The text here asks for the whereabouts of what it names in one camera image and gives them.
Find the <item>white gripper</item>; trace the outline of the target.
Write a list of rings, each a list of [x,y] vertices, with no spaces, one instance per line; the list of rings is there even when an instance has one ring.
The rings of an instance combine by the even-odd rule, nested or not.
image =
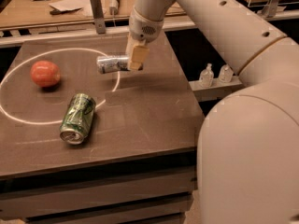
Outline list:
[[[133,8],[129,19],[129,35],[127,36],[126,55],[128,56],[128,68],[138,71],[147,59],[150,49],[139,41],[150,43],[161,32],[164,25],[163,13],[142,14],[136,7]]]

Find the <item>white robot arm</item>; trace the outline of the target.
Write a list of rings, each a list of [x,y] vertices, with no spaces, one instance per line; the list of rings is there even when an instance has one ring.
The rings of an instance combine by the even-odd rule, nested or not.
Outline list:
[[[239,76],[198,138],[201,224],[292,224],[299,216],[299,45],[235,0],[135,0],[129,67],[178,3]]]

